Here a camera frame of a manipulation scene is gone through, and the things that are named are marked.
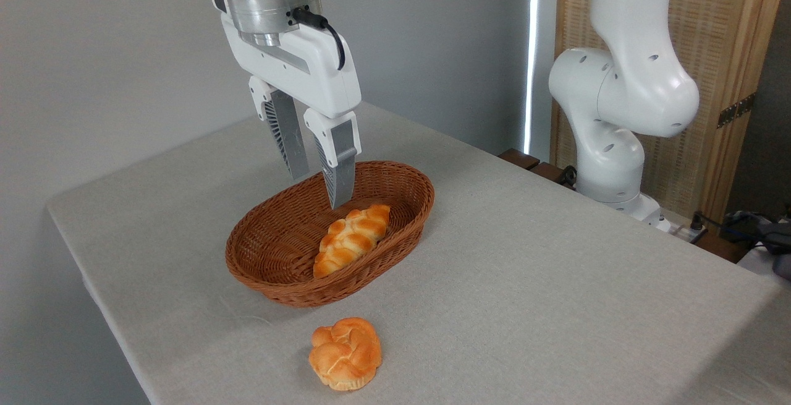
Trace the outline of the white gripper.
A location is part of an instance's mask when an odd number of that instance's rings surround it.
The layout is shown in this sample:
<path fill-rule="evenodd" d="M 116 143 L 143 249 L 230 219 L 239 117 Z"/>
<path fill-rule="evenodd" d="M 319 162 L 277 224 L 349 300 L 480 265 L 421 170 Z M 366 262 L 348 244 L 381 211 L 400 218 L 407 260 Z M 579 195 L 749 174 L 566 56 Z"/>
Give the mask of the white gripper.
<path fill-rule="evenodd" d="M 356 156 L 362 151 L 358 121 L 350 110 L 361 103 L 362 95 L 344 37 L 339 37 L 345 53 L 344 67 L 339 70 L 336 38 L 328 31 L 300 24 L 280 34 L 279 46 L 252 45 L 234 27 L 229 9 L 223 8 L 225 0 L 213 3 L 235 60 L 252 75 L 248 87 L 255 110 L 273 135 L 291 177 L 299 180 L 309 172 L 297 99 L 310 107 L 304 121 L 315 138 L 331 208 L 349 202 Z"/>

